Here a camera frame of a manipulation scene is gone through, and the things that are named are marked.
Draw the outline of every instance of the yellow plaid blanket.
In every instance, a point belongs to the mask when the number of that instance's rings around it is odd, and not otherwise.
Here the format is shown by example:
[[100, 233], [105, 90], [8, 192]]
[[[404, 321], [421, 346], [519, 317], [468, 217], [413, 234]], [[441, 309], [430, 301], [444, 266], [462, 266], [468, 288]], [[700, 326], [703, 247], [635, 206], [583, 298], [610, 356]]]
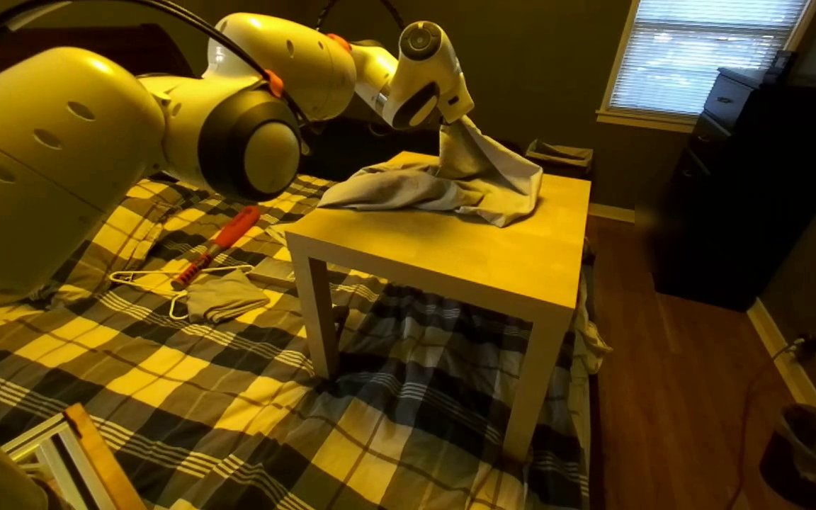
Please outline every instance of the yellow plaid blanket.
[[[178, 324], [163, 295], [135, 285], [0, 309], [0, 428], [19, 433], [81, 403], [152, 506], [577, 506], [567, 356], [533, 455], [512, 465], [499, 451], [528, 324], [335, 273], [342, 368], [315, 379], [284, 227], [322, 190], [299, 175], [217, 261], [265, 270], [256, 273], [265, 301], [239, 321]], [[145, 270], [236, 216], [207, 192], [172, 192], [182, 205]]]

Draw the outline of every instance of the table leg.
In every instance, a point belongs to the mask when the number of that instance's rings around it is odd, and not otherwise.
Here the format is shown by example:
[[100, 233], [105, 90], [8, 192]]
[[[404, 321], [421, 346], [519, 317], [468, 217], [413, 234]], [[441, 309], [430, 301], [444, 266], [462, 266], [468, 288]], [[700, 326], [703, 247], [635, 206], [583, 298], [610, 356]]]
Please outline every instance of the table leg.
[[571, 324], [571, 312], [556, 312], [537, 317], [530, 326], [528, 349], [519, 368], [519, 386], [512, 393], [511, 424], [505, 431], [505, 453], [525, 461], [530, 451], [533, 431], [537, 424], [546, 386]]
[[292, 251], [299, 315], [305, 324], [305, 349], [318, 376], [329, 379], [339, 368], [339, 346], [331, 329], [331, 298], [325, 261]]

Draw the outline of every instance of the white robot arm segment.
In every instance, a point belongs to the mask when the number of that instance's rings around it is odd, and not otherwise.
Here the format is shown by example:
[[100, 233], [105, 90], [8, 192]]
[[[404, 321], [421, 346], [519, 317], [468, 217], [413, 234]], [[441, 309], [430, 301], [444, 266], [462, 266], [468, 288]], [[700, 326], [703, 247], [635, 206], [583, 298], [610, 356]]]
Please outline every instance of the white robot arm segment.
[[163, 173], [239, 202], [271, 198], [298, 175], [299, 125], [265, 88], [185, 76], [142, 83], [163, 108]]
[[[216, 26], [256, 56], [268, 74], [280, 76], [287, 93], [305, 121], [339, 115], [353, 96], [353, 59], [339, 39], [280, 16], [229, 15]], [[256, 70], [210, 39], [207, 49], [212, 80], [256, 80]]]
[[417, 127], [433, 111], [455, 121], [474, 111], [474, 98], [441, 26], [418, 20], [399, 35], [399, 59], [383, 46], [356, 42], [356, 96], [390, 127]]
[[0, 304], [32, 295], [158, 162], [161, 113], [110, 59], [54, 49], [0, 74]]

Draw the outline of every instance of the wooden floor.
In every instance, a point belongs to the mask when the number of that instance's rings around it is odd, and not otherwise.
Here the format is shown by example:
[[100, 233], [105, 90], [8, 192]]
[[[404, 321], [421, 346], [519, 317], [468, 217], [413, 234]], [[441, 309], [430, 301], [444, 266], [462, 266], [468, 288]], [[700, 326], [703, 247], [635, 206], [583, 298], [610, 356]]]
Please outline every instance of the wooden floor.
[[747, 421], [739, 510], [783, 510], [756, 471], [785, 383], [739, 312], [652, 288], [644, 230], [591, 222], [598, 250], [598, 326], [611, 356], [601, 372], [601, 465], [605, 510], [723, 510], [737, 487], [739, 417], [747, 379], [756, 386]]

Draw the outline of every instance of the baseboard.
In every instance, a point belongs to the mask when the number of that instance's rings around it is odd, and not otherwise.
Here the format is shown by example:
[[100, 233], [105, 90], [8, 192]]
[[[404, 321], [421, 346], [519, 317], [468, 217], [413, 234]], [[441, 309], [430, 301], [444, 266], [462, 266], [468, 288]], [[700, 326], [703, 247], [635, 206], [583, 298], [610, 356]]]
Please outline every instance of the baseboard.
[[591, 217], [610, 217], [621, 223], [637, 223], [637, 227], [652, 227], [655, 216], [644, 210], [627, 210], [627, 206], [610, 206], [610, 205], [588, 205]]
[[[754, 301], [754, 307], [747, 309], [747, 321], [771, 356], [787, 346], [785, 334], [778, 331], [774, 315], [763, 301]], [[777, 356], [777, 372], [798, 404], [816, 404], [816, 386], [798, 363], [783, 355]]]

